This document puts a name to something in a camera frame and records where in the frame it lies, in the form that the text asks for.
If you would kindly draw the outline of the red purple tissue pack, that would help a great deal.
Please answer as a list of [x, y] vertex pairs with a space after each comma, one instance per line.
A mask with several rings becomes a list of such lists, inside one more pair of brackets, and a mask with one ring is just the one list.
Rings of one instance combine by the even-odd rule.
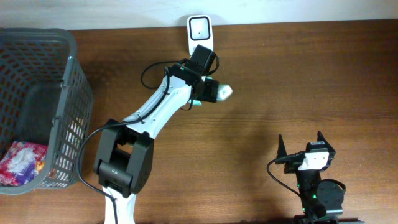
[[1, 159], [1, 185], [21, 186], [38, 176], [45, 165], [48, 146], [14, 141]]

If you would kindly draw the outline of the green small tissue pack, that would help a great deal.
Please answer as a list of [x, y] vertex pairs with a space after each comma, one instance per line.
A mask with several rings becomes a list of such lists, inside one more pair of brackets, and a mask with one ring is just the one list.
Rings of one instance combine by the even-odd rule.
[[220, 84], [217, 90], [217, 101], [225, 101], [233, 94], [233, 89], [227, 84]]

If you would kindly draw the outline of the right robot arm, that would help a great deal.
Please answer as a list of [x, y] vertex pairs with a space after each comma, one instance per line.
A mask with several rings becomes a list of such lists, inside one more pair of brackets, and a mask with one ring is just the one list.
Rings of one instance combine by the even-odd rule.
[[317, 132], [315, 142], [307, 143], [304, 151], [295, 154], [287, 154], [284, 140], [279, 136], [275, 163], [284, 165], [285, 174], [296, 176], [302, 203], [303, 214], [296, 215], [294, 223], [338, 223], [346, 187], [337, 180], [320, 176], [331, 166], [335, 154], [321, 132]]

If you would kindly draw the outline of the teal wet wipes pack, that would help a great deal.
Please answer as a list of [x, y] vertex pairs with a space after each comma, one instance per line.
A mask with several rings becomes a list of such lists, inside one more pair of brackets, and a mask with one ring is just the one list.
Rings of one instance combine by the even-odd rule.
[[192, 106], [201, 106], [202, 102], [200, 100], [189, 100], [188, 103]]

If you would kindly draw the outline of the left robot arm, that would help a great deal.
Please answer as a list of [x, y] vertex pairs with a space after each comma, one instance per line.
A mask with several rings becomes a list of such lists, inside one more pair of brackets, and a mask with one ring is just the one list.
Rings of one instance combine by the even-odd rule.
[[93, 165], [106, 194], [105, 223], [134, 223], [136, 196], [150, 176], [156, 136], [186, 103], [217, 101], [219, 83], [209, 75], [218, 62], [214, 51], [197, 45], [189, 59], [165, 67], [162, 83], [135, 113], [106, 123]]

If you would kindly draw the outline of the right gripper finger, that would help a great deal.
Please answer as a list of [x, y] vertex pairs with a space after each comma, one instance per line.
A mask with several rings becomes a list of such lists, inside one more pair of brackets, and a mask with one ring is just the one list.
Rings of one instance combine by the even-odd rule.
[[324, 135], [322, 134], [321, 131], [317, 132], [317, 141], [318, 142], [323, 142], [325, 147], [328, 149], [328, 151], [334, 151], [334, 148], [330, 145], [330, 143], [325, 139]]
[[283, 158], [287, 155], [284, 140], [281, 134], [278, 136], [277, 158]]

